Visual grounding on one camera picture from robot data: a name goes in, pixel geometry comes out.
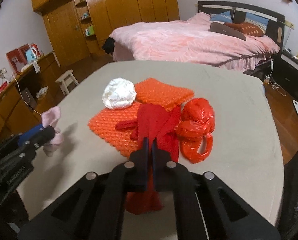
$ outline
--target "orange textured mat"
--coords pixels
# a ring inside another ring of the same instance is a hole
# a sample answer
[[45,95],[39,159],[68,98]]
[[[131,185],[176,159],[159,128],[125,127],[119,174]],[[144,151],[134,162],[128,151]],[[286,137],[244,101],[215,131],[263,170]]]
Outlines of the orange textured mat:
[[194,92],[187,88],[174,87],[164,84],[154,78],[148,78],[135,84],[136,100],[141,103],[163,106],[171,111],[175,106],[190,100]]
[[88,126],[96,135],[121,152],[121,155],[129,157],[130,153],[138,149],[137,141],[130,139],[133,129],[117,131],[115,126],[120,121],[137,119],[140,105],[135,102],[125,109],[105,108],[90,119]]

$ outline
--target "nightstand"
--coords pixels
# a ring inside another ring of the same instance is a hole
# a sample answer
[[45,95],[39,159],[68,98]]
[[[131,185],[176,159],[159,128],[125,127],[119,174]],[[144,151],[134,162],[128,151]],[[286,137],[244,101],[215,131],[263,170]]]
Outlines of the nightstand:
[[298,61],[283,51],[281,58],[276,58],[272,76],[281,87],[298,100]]

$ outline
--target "blue cloth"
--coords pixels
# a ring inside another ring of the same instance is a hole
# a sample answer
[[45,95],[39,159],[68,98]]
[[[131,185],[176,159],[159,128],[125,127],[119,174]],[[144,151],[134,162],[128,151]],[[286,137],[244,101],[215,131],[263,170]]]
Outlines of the blue cloth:
[[224,13],[219,13],[219,14],[211,13],[210,16],[211,16],[210,18],[211,22],[232,23],[230,11],[226,11]]
[[269,19],[263,18],[263,17],[258,16],[258,15],[254,15],[252,13],[246,13],[245,22],[246,23],[251,23],[253,25],[256,25],[259,28],[261,28],[264,31],[266,31],[267,30]]
[[38,133],[41,128],[43,129],[42,124],[38,124],[37,126],[31,128],[28,132],[25,132],[23,135],[21,135],[18,141],[18,146],[22,146],[25,141],[28,141],[32,136]]

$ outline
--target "pink blanket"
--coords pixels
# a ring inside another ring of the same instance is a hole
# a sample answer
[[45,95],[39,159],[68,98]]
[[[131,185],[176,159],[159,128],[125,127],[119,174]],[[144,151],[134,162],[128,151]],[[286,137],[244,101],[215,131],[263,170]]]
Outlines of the pink blanket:
[[118,57],[122,46],[135,60],[191,62],[245,71],[279,52],[279,46],[266,35],[246,35],[243,41],[209,32],[209,20],[210,15],[197,13],[187,21],[140,22],[117,28],[110,35],[118,43],[114,59],[123,60]]

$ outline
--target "headboard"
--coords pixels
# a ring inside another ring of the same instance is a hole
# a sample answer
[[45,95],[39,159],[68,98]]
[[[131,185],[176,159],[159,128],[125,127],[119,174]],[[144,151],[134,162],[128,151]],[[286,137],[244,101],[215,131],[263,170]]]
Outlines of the headboard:
[[285,16],[277,12],[261,8],[258,6],[227,1],[198,1],[198,12],[222,13],[230,11],[233,23],[242,23],[246,18],[246,12],[256,14],[258,16],[269,19],[266,34],[270,37],[279,47],[280,51],[278,56],[281,56],[283,37],[285,32]]

